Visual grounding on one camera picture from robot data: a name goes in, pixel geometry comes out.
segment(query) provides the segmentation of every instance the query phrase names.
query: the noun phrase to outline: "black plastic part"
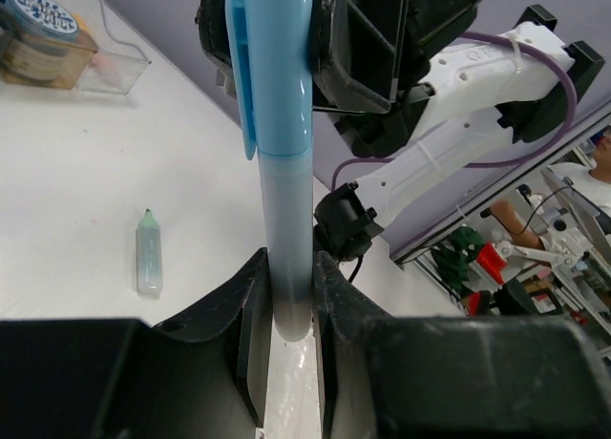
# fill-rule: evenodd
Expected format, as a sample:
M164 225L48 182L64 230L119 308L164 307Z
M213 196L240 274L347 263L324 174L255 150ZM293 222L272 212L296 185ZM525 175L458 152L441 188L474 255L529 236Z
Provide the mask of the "black plastic part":
M495 306L501 315L538 315L537 307L524 285L511 279L494 293Z
M528 199L533 194L533 190L528 184L520 184L516 188L523 198Z
M557 19L541 5L529 7L522 14L520 22L524 20L550 30L557 24ZM604 58L583 41L569 45L565 51L575 59L567 73L575 85L578 100L581 100L604 66ZM498 123L514 129L514 142L521 140L526 143L537 141L554 131L564 120L566 107L566 92L560 83L541 100L496 105L502 114Z
M384 114L473 23L481 0L314 0L318 110Z
M556 229L558 232L564 232L568 227L564 219L556 219L552 225L554 226L554 229Z
M314 299L326 439L608 437L608 375L567 320L395 319L326 253Z
M354 191L356 183L346 183L327 194L316 206L314 217L315 250L324 250L336 261L352 261L365 255L371 239L384 229L373 219L373 209L365 209Z
M479 217L482 219L486 219L487 217L491 217L493 212L490 211L490 208L486 208L479 213Z
M550 31L554 31L558 25L557 18L541 5L531 5L528 7L519 17L516 25L518 26L522 22L532 22L538 26L546 27Z
M252 439L263 426L271 324L265 250L156 328L3 322L0 437Z
M12 40L12 32L9 25L0 19L0 59L4 56L4 52L9 47Z
M346 115L335 128L356 157L388 157L408 144L433 96L432 87L421 84L393 104L387 115Z
M225 75L233 73L225 21L225 0L200 0L195 17L200 44L206 57Z

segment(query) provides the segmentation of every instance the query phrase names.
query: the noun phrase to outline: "person's arm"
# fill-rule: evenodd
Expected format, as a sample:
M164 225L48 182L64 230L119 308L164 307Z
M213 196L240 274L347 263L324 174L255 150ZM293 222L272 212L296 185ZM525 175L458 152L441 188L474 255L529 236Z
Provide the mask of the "person's arm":
M516 210L509 201L497 200L490 206L490 212L505 227L514 245L545 250L539 236L530 229L524 229L524 224L517 218Z

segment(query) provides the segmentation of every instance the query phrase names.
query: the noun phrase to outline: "red object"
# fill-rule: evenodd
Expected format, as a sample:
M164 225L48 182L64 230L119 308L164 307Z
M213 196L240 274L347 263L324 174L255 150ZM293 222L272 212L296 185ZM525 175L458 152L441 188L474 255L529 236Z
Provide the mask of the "red object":
M498 284L504 284L503 276L500 271L507 267L507 262L501 258L495 249L495 246L490 242L486 243L477 255L477 263L488 272L488 274Z
M588 319L575 310L571 310L571 318L581 326L586 326L588 324Z
M467 307L467 311L469 312L470 317L477 315L480 300L481 294L479 293L473 293L471 296L469 296L469 306Z

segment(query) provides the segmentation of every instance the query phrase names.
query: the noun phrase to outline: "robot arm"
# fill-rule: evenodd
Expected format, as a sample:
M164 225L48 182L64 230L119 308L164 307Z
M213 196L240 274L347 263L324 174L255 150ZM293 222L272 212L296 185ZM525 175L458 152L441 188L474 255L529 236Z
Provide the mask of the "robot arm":
M546 27L526 22L503 36L537 47L565 71L575 62ZM514 132L499 125L502 114L496 105L540 100L558 81L534 59L488 44L466 44L438 54L420 83L429 85L435 96L412 133L415 143L392 163L357 180L356 195L375 210L381 227L467 164L511 146ZM420 138L444 121L430 136Z
M549 27L535 22L521 23L504 36L551 57L569 74L581 97L602 58L583 43L565 47ZM490 45L445 49L432 59L431 72L419 84L433 95L411 132L407 151L332 192L316 209L317 237L338 260L362 256L371 236L456 171L519 140L549 134L566 113L566 98L558 95L564 90L555 74L535 59Z

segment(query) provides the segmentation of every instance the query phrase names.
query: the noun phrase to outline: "round tin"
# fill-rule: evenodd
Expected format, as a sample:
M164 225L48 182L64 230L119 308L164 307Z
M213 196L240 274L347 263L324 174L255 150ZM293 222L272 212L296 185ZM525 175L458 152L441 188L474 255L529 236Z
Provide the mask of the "round tin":
M66 45L78 37L76 20L53 0L7 0L5 6L19 30L5 53L4 64L36 81L57 78L71 50Z

